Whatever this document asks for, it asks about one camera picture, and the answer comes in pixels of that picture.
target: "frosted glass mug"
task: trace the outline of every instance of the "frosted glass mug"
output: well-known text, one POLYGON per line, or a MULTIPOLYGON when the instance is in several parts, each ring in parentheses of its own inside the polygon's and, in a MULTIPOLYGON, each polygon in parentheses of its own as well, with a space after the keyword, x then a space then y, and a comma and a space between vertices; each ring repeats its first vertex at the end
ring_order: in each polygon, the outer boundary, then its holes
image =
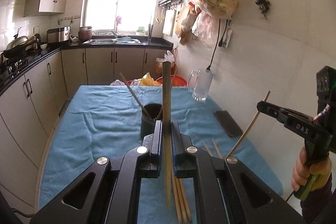
POLYGON ((188 89, 193 91, 193 98, 196 101, 204 102, 209 94, 211 82, 213 79, 213 72, 209 69, 199 69, 196 72, 191 71, 188 78, 188 89), (190 84, 191 79, 196 76, 195 84, 190 84))

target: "tiled backsplash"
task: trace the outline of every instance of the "tiled backsplash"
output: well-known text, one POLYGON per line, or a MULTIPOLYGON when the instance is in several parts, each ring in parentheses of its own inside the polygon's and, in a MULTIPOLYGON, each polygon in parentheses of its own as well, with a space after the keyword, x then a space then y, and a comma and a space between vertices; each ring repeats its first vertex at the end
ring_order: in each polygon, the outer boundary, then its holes
POLYGON ((35 27, 35 32, 39 32, 42 40, 46 41, 50 16, 23 17, 25 3, 26 0, 0 0, 0 51, 6 49, 20 27, 19 36, 33 36, 35 27))

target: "black phone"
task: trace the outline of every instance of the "black phone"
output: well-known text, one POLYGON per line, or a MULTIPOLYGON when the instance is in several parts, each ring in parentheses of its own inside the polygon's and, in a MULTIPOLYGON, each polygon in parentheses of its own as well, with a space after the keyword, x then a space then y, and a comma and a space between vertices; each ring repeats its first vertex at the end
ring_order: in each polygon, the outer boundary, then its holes
POLYGON ((241 136, 243 131, 226 110, 215 111, 215 116, 230 137, 241 136))

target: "kitchen cabinet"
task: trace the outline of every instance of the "kitchen cabinet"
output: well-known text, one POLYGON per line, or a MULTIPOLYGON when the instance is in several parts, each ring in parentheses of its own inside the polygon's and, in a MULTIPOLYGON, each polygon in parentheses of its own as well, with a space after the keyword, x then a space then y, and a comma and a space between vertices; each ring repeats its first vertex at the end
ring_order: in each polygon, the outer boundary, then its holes
POLYGON ((150 73, 151 77, 156 80, 161 75, 156 72, 156 59, 157 58, 164 58, 165 54, 167 53, 166 50, 157 50, 147 48, 145 50, 145 56, 143 59, 143 72, 142 74, 145 75, 146 73, 150 73))
POLYGON ((49 135, 59 112, 51 89, 46 61, 42 61, 27 71, 25 77, 37 116, 41 121, 44 131, 49 135))
MULTIPOLYGON (((16 196, 14 196, 11 192, 9 192, 7 189, 5 189, 1 184, 0 184, 0 191, 7 201, 8 205, 11 208, 16 208, 19 211, 23 212, 24 214, 30 215, 34 214, 34 207, 28 205, 27 203, 23 202, 22 200, 18 199, 16 196)), ((31 218, 25 218, 19 214, 16 214, 16 216, 24 223, 24 224, 29 224, 31 218)))
POLYGON ((120 73, 127 81, 139 79, 142 75, 143 48, 115 48, 114 50, 114 75, 120 79, 120 73))
POLYGON ((51 90, 55 97, 57 111, 60 113, 65 101, 68 98, 60 51, 47 58, 47 68, 49 70, 51 90))
POLYGON ((0 183, 15 196, 34 206, 37 167, 27 158, 0 117, 0 183))
POLYGON ((16 143, 38 167, 47 134, 30 99, 28 86, 24 76, 16 80, 0 97, 0 114, 16 143))
POLYGON ((87 85, 85 49, 62 50, 62 64, 68 99, 71 100, 81 85, 87 85))
POLYGON ((114 81, 114 48, 87 48, 85 54, 88 84, 111 84, 114 81))
POLYGON ((26 0, 24 17, 65 13, 67 0, 26 0))

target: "yellow plastic bag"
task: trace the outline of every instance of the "yellow plastic bag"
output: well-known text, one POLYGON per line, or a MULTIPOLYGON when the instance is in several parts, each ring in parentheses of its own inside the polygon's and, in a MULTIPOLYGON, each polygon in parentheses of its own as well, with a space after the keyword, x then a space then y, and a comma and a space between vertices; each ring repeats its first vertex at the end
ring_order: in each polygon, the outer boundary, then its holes
POLYGON ((146 86, 161 86, 159 82, 156 82, 151 75, 146 73, 140 80, 140 85, 146 85, 146 86))

